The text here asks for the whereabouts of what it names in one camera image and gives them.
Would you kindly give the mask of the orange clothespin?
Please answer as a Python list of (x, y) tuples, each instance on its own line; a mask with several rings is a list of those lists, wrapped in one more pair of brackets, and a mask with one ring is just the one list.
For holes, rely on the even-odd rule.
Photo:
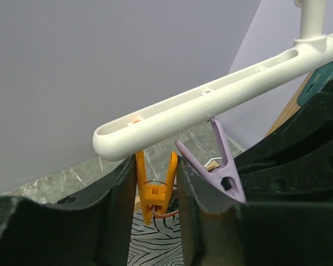
[(150, 225), (152, 220), (152, 211), (156, 211), (159, 215), (167, 213), (174, 187), (176, 168), (178, 165), (178, 155), (175, 151), (171, 152), (165, 182), (147, 180), (143, 151), (139, 151), (135, 154), (135, 160), (137, 166), (137, 185), (142, 216), (144, 223), (146, 225)]

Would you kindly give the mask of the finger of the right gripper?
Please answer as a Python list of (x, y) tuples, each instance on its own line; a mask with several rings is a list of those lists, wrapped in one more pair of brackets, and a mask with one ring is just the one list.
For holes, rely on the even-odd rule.
[(238, 167), (248, 201), (333, 202), (333, 139), (281, 165)]
[(282, 165), (315, 151), (333, 139), (333, 80), (291, 118), (235, 158), (238, 171)]

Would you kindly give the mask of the grey striped boxer underwear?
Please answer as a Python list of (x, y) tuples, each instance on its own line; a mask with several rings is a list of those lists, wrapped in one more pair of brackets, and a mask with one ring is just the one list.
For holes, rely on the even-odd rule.
[(142, 212), (133, 214), (128, 265), (179, 266), (184, 264), (179, 213), (143, 221)]

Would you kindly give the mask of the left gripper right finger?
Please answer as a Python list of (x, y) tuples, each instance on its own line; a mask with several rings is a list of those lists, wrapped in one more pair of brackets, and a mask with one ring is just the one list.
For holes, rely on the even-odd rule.
[(240, 203), (182, 157), (177, 186), (185, 265), (333, 265), (333, 203)]

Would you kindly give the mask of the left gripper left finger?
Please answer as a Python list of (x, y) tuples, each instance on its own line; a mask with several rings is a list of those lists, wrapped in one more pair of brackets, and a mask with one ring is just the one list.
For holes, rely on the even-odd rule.
[(0, 265), (126, 265), (135, 191), (131, 156), (55, 204), (0, 196)]

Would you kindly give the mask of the white plastic hanger bar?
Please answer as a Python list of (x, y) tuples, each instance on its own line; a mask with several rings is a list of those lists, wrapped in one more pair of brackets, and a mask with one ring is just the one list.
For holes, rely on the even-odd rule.
[(322, 33), (325, 1), (296, 1), (300, 35), (292, 48), (98, 127), (96, 154), (119, 161), (333, 61), (333, 33)]

